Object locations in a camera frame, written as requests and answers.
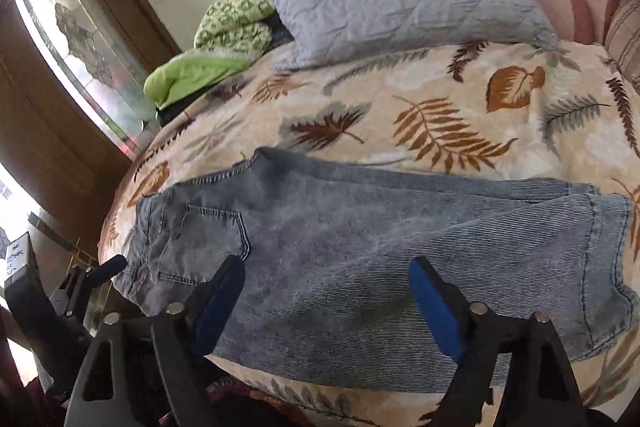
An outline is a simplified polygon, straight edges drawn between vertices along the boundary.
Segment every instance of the jeans back pocket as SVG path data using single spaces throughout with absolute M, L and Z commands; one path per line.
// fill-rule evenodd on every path
M 243 261 L 249 240 L 239 212 L 187 204 L 158 261 L 158 279 L 198 285 L 212 279 L 228 255 Z

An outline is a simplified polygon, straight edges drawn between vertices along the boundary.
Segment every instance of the green patterned blanket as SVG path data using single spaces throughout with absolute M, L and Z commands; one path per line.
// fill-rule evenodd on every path
M 178 55 L 148 76 L 145 95 L 164 109 L 185 96 L 221 82 L 253 64 L 271 42 L 263 22 L 273 0 L 217 0 L 205 13 L 194 50 Z

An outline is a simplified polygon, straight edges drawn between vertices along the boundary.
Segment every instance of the light blue jeans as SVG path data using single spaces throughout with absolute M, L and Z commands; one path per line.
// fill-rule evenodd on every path
M 262 148 L 137 206 L 115 286 L 145 313 L 184 301 L 229 254 L 246 284 L 215 354 L 338 387 L 432 393 L 454 363 L 412 298 L 425 255 L 468 301 L 548 312 L 572 360 L 638 316 L 622 283 L 630 206 L 591 185 L 409 174 Z M 506 360 L 495 381 L 504 381 Z

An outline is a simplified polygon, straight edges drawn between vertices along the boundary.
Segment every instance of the window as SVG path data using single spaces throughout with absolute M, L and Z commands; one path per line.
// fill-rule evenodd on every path
M 14 241 L 27 231 L 27 216 L 30 212 L 37 214 L 40 206 L 11 177 L 0 164 L 0 228 L 4 230 L 6 240 Z M 0 259 L 0 287 L 4 288 L 6 279 L 6 261 L 4 255 Z M 4 297 L 0 297 L 0 305 L 9 309 Z M 15 365 L 23 384 L 27 384 L 38 376 L 33 353 L 14 341 L 9 340 L 9 348 L 14 356 Z
M 51 70 L 89 118 L 130 158 L 159 127 L 147 76 L 95 0 L 15 0 Z

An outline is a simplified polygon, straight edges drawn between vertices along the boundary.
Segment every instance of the black fabric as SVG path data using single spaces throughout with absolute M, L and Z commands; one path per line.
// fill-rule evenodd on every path
M 271 43 L 269 47 L 265 51 L 265 53 L 269 53 L 270 51 L 279 48 L 284 44 L 289 44 L 289 42 L 293 42 L 293 35 L 287 30 L 285 25 L 280 20 L 280 16 L 278 12 L 273 12 L 266 19 L 263 19 L 264 22 L 269 28 L 271 28 Z
M 284 44 L 288 44 L 293 41 L 293 36 L 289 33 L 282 24 L 280 20 L 280 16 L 278 12 L 273 12 L 273 14 L 269 15 L 266 19 L 263 19 L 264 22 L 272 32 L 271 35 L 271 43 L 269 47 L 265 51 L 268 53 Z M 178 100 L 171 105 L 168 105 L 162 110 L 159 110 L 156 113 L 156 120 L 160 124 L 160 127 L 164 127 L 169 124 L 174 118 L 176 118 L 182 111 L 184 111 L 187 107 L 189 107 L 193 102 L 195 102 L 199 97 L 205 94 L 212 87 L 218 86 L 219 84 L 214 84 L 213 86 L 205 86 L 202 89 L 192 92 L 191 94 L 185 96 L 181 100 Z
M 205 86 L 201 89 L 188 94 L 184 98 L 178 100 L 171 105 L 168 105 L 164 109 L 161 109 L 156 112 L 156 120 L 160 124 L 160 127 L 164 127 L 168 123 L 170 123 L 174 118 L 176 118 L 182 111 L 184 111 L 187 107 L 189 107 L 193 102 L 195 102 L 199 97 L 205 94 L 209 89 L 218 86 L 219 84 L 214 84 L 213 86 Z

